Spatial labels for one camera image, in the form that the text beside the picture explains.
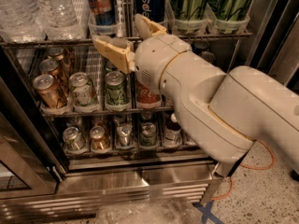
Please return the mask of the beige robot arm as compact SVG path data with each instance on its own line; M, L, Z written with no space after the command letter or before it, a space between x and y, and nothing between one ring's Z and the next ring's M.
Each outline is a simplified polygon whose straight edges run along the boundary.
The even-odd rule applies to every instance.
M238 66L230 73L192 52L159 23L136 15L138 46L96 35L97 51L124 73L169 99L180 127L221 164L237 163L255 141L277 146L299 172L299 95L265 73Z

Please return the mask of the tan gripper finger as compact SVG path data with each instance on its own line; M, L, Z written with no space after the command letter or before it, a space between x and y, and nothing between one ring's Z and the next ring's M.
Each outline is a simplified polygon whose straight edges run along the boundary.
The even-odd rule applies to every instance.
M134 44L128 39L94 35L93 44L100 55L110 60L124 74L135 71Z
M166 28L164 26L141 14L135 14L135 27L139 36L143 39L156 35L164 35L166 33Z

